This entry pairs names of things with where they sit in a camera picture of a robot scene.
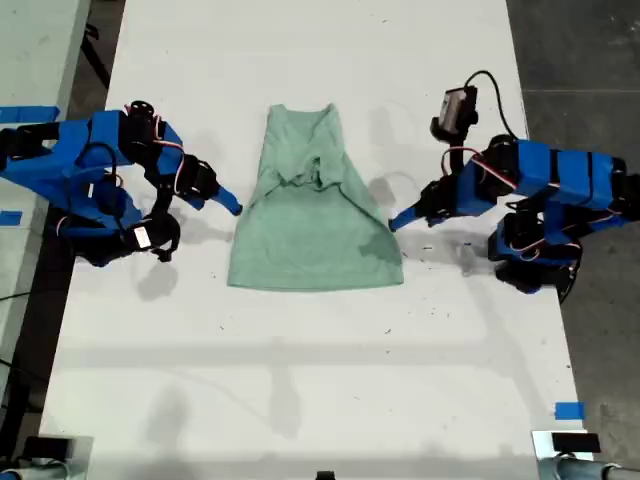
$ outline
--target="concrete floor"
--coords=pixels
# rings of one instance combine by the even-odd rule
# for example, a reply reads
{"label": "concrete floor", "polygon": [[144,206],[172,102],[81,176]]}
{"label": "concrete floor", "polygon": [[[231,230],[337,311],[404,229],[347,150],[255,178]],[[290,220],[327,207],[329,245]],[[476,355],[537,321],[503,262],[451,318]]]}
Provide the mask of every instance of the concrete floor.
{"label": "concrete floor", "polygon": [[[630,171],[640,172],[635,125],[640,112],[640,2],[507,3],[531,138],[561,148],[611,153],[625,159]],[[100,30],[96,50],[109,70],[123,7],[124,0],[93,0],[90,22]],[[84,118],[102,109],[105,98],[106,90],[81,55],[69,118]],[[640,224],[585,239],[582,271],[563,305],[587,428],[600,434],[603,459],[636,468],[640,468],[636,406],[640,249],[633,247],[639,239]],[[29,320],[32,325],[45,320],[55,325],[50,311],[47,315],[32,310],[36,312]],[[24,351],[32,350],[25,345]],[[48,374],[42,367],[33,369]]]}

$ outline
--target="black wire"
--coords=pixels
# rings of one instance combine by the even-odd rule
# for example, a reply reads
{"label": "black wire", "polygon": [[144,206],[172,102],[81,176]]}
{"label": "black wire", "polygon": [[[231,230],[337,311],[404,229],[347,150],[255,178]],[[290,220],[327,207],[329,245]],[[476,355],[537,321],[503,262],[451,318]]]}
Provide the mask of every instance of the black wire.
{"label": "black wire", "polygon": [[576,283],[576,279],[578,278],[578,272],[580,271],[580,264],[582,262],[582,244],[580,242],[576,243],[580,245],[580,256],[578,257],[578,260],[576,260],[576,263],[574,263],[573,265],[573,272],[570,277],[569,285],[567,286],[567,288],[565,288],[562,294],[558,293],[558,299],[560,300],[560,303],[564,302],[565,299],[569,296],[569,293],[571,293],[571,290]]}
{"label": "black wire", "polygon": [[464,86],[468,87],[471,80],[476,78],[478,75],[486,75],[491,80],[491,83],[493,83],[493,88],[496,91],[496,99],[498,100],[498,111],[500,112],[500,119],[502,120],[502,124],[504,125],[504,128],[507,130],[509,135],[511,135],[513,138],[517,140],[518,137],[516,137],[515,133],[513,133],[513,130],[511,130],[511,128],[509,127],[509,124],[507,123],[507,119],[504,116],[504,110],[502,109],[502,98],[500,97],[500,87],[498,87],[498,82],[496,81],[495,77],[491,74],[491,72],[489,72],[488,70],[478,70],[476,73],[471,75],[466,82],[464,82]]}
{"label": "black wire", "polygon": [[37,380],[40,380],[41,382],[48,383],[48,380],[43,378],[43,377],[41,377],[40,375],[37,375],[37,374],[35,374],[33,372],[30,372],[28,370],[25,370],[23,368],[16,367],[13,363],[7,362],[6,360],[3,360],[1,358],[0,358],[0,364],[9,367],[10,370],[15,370],[17,372],[24,373],[25,375],[29,375],[30,377],[33,377],[33,378],[35,378]]}

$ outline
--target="blue painter's tape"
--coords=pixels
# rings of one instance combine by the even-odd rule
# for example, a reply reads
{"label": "blue painter's tape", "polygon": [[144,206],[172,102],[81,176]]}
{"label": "blue painter's tape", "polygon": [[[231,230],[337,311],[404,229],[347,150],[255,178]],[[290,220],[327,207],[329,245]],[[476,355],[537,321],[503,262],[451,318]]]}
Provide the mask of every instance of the blue painter's tape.
{"label": "blue painter's tape", "polygon": [[0,211],[0,227],[17,227],[22,220],[22,212],[17,210]]}
{"label": "blue painter's tape", "polygon": [[584,403],[556,402],[556,420],[584,420]]}
{"label": "blue painter's tape", "polygon": [[59,114],[56,106],[0,107],[0,123],[47,123]]}

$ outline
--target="green shirt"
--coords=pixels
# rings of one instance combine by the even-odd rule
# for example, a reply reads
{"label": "green shirt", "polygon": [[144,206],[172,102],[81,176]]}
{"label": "green shirt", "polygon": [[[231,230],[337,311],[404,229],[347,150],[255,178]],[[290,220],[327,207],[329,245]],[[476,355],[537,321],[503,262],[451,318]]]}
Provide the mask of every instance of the green shirt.
{"label": "green shirt", "polygon": [[271,107],[229,285],[318,291],[402,282],[398,244],[344,151],[336,107]]}

